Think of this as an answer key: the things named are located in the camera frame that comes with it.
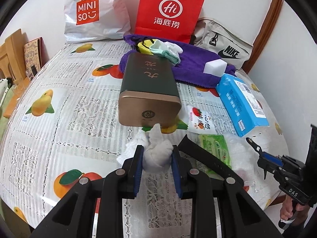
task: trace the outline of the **tablecloth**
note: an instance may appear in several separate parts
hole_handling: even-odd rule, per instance
[[[67,191],[67,185],[59,184],[65,172],[76,169],[88,177],[101,178],[120,168],[117,156],[140,129],[118,122],[122,82],[118,64],[130,49],[123,40],[66,45],[20,99],[1,146],[0,196],[31,226],[36,227]],[[250,86],[270,123],[249,135],[263,150],[287,155],[283,133],[262,94],[243,71],[237,72],[237,77]],[[182,102],[180,118],[187,115],[186,105],[193,105],[210,113],[217,133],[236,133],[214,89],[183,83],[177,87]],[[179,144],[185,134],[194,141],[198,138],[183,129],[165,135],[172,144]],[[264,209],[279,189],[271,174],[265,181],[261,170],[258,175],[249,194]],[[143,172],[138,196],[123,200],[122,208],[125,237],[190,234],[191,200],[178,198],[171,170]]]

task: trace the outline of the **wooden chair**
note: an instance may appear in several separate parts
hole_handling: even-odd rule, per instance
[[[0,46],[0,78],[26,78],[21,29],[6,38]]]

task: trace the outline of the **metal screw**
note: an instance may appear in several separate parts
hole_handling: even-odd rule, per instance
[[[236,180],[235,180],[234,178],[232,178],[232,177],[228,177],[228,178],[226,179],[226,181],[227,181],[227,183],[229,183],[229,184],[234,184],[234,183],[236,182]]]
[[[121,176],[121,175],[124,175],[125,172],[126,172],[126,171],[125,171],[124,169],[120,168],[120,169],[118,169],[118,170],[116,171],[116,175]]]
[[[199,170],[196,169],[196,168],[192,168],[189,172],[190,172],[192,175],[197,175],[197,174],[199,174]]]
[[[89,181],[89,180],[88,180],[87,177],[83,177],[83,178],[80,178],[80,179],[79,179],[79,183],[80,183],[80,184],[86,184],[88,181]]]

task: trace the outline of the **green tissue packet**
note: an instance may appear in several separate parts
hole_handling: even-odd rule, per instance
[[[215,157],[225,163],[229,168],[231,168],[229,151],[223,135],[199,134],[198,138],[200,146],[203,149],[213,154]],[[207,166],[199,161],[197,161],[197,167],[199,170],[206,173],[209,177],[217,177],[217,174],[213,170],[209,169]]]

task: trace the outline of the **blue package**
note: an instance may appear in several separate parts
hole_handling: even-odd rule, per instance
[[[240,137],[256,126],[269,125],[258,101],[243,80],[224,74],[216,91]]]

